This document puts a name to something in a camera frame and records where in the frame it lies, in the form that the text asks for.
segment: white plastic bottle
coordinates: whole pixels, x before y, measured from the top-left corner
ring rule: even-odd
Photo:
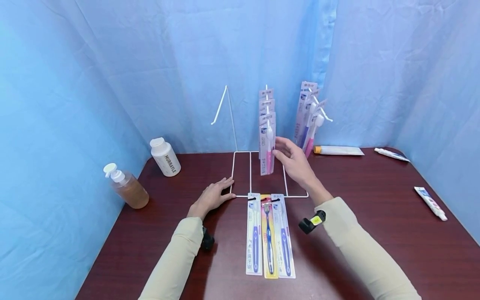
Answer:
[[[175,152],[173,152],[172,145],[165,142],[163,137],[151,140],[150,146],[152,147],[152,156],[163,175],[172,177],[180,172],[181,166]]]

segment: table surface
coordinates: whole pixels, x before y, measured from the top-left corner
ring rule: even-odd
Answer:
[[[480,248],[410,163],[379,155],[311,156],[315,174],[341,196],[359,223],[405,271],[424,299],[479,299]],[[178,155],[181,172],[166,178],[153,159],[140,182],[150,194],[140,210],[123,208],[77,299],[137,299],[168,245],[178,222],[211,182],[229,177],[232,153]],[[233,192],[250,188],[250,154],[237,153]],[[437,218],[413,190],[423,186],[442,207]],[[252,153],[252,190],[285,193],[282,167],[259,175]],[[288,178],[290,195],[305,194]],[[204,225],[215,236],[210,252],[200,250],[181,299],[371,299],[349,270],[324,228],[305,235],[297,224],[313,215],[310,199],[286,199],[296,279],[245,275],[245,198],[211,212]]]

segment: blue curtain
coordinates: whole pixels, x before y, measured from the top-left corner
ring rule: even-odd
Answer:
[[[0,0],[0,290],[73,299],[122,206],[103,178],[138,175],[147,142],[255,149],[258,90],[291,135],[302,80],[323,84],[336,1]]]
[[[479,36],[480,1],[339,1],[317,137],[403,151],[477,243]]]

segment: yellow toothbrush package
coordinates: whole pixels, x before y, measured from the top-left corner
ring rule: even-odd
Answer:
[[[272,198],[270,195],[261,195],[261,217],[262,217],[262,249],[264,276],[267,279],[278,278],[277,253],[275,242],[275,230],[273,223]]]

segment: hand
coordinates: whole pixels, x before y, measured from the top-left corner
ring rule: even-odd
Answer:
[[[275,139],[275,148],[273,154],[283,164],[287,174],[310,194],[316,206],[333,199],[315,176],[302,149],[291,140],[279,136]]]
[[[199,217],[202,221],[205,219],[205,216],[212,209],[216,209],[223,202],[236,198],[237,196],[233,193],[221,195],[222,190],[230,187],[233,184],[234,180],[232,177],[223,178],[217,183],[210,184],[203,193],[200,195],[197,201],[190,206],[187,217]]]

